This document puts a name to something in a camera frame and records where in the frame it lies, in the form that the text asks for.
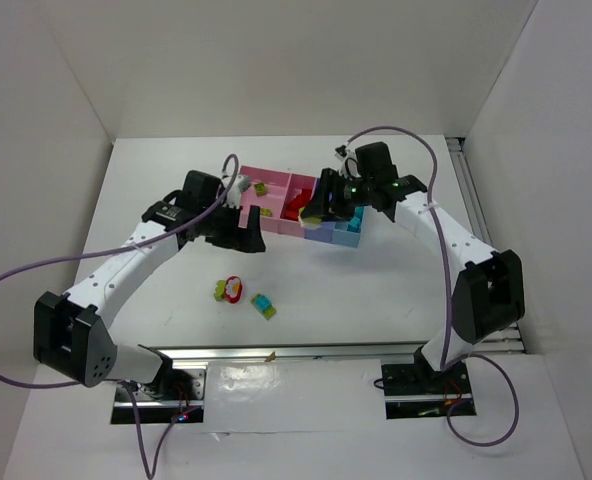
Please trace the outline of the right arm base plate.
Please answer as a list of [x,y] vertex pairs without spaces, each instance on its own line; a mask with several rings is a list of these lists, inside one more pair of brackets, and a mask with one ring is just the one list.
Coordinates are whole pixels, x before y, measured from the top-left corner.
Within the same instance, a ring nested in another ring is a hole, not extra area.
[[373,386],[384,394],[388,420],[475,416],[476,408],[466,366],[424,381],[411,364],[383,364]]

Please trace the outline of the blue purple container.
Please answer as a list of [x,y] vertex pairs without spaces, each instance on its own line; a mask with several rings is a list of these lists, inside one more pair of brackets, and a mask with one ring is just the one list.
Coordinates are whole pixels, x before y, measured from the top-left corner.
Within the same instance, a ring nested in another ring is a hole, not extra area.
[[322,222],[314,228],[306,228],[305,238],[316,242],[332,243],[335,226],[335,222]]

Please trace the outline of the pink large container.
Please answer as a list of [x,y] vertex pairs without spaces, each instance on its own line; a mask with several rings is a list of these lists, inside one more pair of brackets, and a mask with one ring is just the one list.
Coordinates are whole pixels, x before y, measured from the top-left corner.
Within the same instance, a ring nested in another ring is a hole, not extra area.
[[[269,209],[270,216],[260,217],[260,226],[264,232],[278,233],[281,225],[281,213],[285,203],[290,174],[275,170],[268,170],[252,166],[243,166],[241,173],[249,177],[251,186],[242,194],[241,216],[239,225],[247,225],[250,208],[259,206],[261,209]],[[258,196],[255,185],[262,183],[266,193]]]

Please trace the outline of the red lego brick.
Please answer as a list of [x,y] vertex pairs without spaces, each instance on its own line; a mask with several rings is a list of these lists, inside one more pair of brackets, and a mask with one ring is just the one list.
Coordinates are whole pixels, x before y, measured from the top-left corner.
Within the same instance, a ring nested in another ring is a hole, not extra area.
[[282,217],[286,220],[297,221],[301,210],[307,206],[311,196],[311,189],[300,190],[297,195],[285,203]]

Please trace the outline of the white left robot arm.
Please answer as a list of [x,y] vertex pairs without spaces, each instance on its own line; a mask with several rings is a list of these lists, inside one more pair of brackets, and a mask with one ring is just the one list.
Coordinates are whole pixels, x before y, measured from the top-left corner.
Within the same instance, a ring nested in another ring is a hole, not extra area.
[[118,346],[109,329],[138,288],[197,238],[215,247],[262,253],[260,210],[239,223],[248,176],[218,178],[191,170],[183,187],[151,205],[121,247],[87,278],[57,295],[44,293],[34,307],[33,356],[41,364],[91,388],[106,380],[140,385],[154,398],[188,374],[162,352]]

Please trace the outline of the aluminium rail right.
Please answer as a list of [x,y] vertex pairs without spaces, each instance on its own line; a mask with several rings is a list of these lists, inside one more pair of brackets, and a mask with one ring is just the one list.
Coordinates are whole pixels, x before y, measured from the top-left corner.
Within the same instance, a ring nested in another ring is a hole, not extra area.
[[476,345],[518,322],[525,315],[525,300],[522,262],[513,250],[499,251],[491,243],[463,141],[449,138],[447,148],[473,227],[459,240],[448,233],[456,253],[451,271],[452,329],[457,339],[450,344],[455,347],[460,340]]

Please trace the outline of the blue green stacked lego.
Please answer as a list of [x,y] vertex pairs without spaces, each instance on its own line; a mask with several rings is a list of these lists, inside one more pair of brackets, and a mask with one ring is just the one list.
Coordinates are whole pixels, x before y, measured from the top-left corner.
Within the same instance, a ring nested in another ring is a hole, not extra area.
[[265,320],[270,320],[277,313],[271,300],[262,293],[253,296],[250,303]]

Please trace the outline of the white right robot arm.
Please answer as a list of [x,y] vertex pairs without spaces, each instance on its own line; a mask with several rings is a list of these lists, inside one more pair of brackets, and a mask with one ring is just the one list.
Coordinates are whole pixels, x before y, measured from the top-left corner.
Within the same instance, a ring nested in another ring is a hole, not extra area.
[[475,237],[434,201],[413,175],[402,176],[389,147],[375,142],[336,150],[342,165],[322,170],[299,220],[307,228],[349,222],[359,207],[370,207],[402,226],[443,263],[447,306],[444,327],[414,354],[425,381],[438,378],[489,335],[525,314],[522,262]]

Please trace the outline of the red white flower lego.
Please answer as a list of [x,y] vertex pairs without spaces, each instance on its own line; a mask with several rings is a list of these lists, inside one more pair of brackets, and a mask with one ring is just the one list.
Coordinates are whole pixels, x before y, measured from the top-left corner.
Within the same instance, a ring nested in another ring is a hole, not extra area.
[[243,283],[238,276],[230,276],[225,281],[224,298],[230,304],[238,303],[242,297]]

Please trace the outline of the green lego beside flower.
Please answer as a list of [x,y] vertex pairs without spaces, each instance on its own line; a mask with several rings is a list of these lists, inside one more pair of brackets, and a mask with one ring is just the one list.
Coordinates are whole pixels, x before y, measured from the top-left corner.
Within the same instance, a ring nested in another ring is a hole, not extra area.
[[218,280],[213,297],[217,302],[223,301],[225,299],[225,292],[226,292],[226,281],[225,280]]

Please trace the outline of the teal legos in container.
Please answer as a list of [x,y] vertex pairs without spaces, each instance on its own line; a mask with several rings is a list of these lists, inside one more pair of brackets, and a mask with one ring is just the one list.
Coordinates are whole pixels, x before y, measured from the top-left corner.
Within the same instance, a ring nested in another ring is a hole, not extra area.
[[352,218],[348,221],[347,230],[353,233],[360,233],[362,229],[364,208],[357,207]]

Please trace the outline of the aluminium rail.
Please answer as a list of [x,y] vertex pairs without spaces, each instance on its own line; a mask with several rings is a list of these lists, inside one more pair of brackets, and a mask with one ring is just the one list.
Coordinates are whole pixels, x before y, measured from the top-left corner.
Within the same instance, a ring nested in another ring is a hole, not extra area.
[[522,262],[513,250],[499,251],[491,243],[463,141],[449,138],[447,148],[473,227],[459,240],[448,233],[456,253],[451,271],[452,329],[457,339],[450,344],[455,347],[460,340],[476,345],[518,322],[525,315],[525,300]]
[[210,347],[163,347],[154,350],[175,361],[262,361],[271,354],[276,361],[287,360],[332,360],[377,358],[388,361],[412,358],[420,347],[418,343],[335,343],[301,345],[255,345],[255,346],[210,346]]

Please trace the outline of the aluminium rail front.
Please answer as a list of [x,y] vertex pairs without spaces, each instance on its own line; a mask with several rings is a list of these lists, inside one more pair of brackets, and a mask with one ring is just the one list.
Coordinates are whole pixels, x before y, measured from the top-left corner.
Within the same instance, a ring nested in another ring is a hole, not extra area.
[[420,347],[418,343],[335,343],[301,345],[255,345],[255,346],[210,346],[210,347],[163,347],[154,350],[175,361],[262,361],[271,354],[276,361],[287,360],[332,360],[377,358],[388,361],[412,358]]

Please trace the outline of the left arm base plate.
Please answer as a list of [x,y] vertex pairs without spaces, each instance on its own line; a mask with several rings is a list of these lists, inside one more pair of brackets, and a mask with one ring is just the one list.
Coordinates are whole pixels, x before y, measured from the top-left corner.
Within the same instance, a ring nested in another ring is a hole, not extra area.
[[204,421],[204,395],[207,380],[205,364],[189,364],[163,393],[153,393],[139,384],[125,389],[117,385],[112,405],[112,425],[134,425],[135,414],[130,399],[133,395],[143,425],[167,424],[181,414],[180,424],[199,424]]

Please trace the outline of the pink small container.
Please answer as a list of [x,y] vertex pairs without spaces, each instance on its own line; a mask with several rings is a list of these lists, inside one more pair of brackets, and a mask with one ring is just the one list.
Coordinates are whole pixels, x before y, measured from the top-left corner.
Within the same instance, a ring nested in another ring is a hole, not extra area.
[[313,176],[291,174],[278,223],[282,235],[303,238],[305,230],[299,223],[299,215],[310,201],[317,179]]

